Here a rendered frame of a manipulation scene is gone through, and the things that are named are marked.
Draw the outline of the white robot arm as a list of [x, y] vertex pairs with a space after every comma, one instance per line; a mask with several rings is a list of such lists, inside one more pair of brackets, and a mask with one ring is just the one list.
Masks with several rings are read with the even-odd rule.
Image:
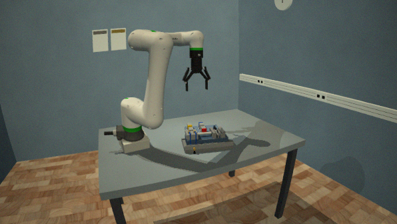
[[[164, 120], [164, 92], [167, 69], [174, 46], [190, 47], [190, 58], [203, 58], [204, 35], [200, 31], [164, 33], [144, 29], [134, 30], [128, 37], [129, 47], [149, 52], [149, 70], [144, 103], [135, 97], [121, 101], [122, 125], [117, 130], [105, 131], [117, 141], [139, 141], [147, 129], [157, 129]], [[144, 104], [144, 105], [143, 105]]]

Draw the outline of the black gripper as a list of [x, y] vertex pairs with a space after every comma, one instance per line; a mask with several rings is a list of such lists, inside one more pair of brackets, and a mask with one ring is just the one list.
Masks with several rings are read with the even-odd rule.
[[[190, 69], [191, 69], [191, 73], [187, 77]], [[201, 71], [202, 69], [204, 70], [206, 76]], [[191, 78], [191, 76], [194, 73], [200, 73], [204, 78], [206, 78], [206, 80], [205, 80], [205, 89], [208, 89], [208, 82], [209, 82], [210, 76], [208, 74], [208, 71], [206, 70], [206, 67], [202, 67], [202, 59], [191, 59], [191, 67], [187, 67], [187, 71], [186, 71], [186, 73], [185, 73], [185, 75], [183, 77], [183, 81], [186, 83], [186, 91], [188, 91], [188, 82], [187, 81]]]

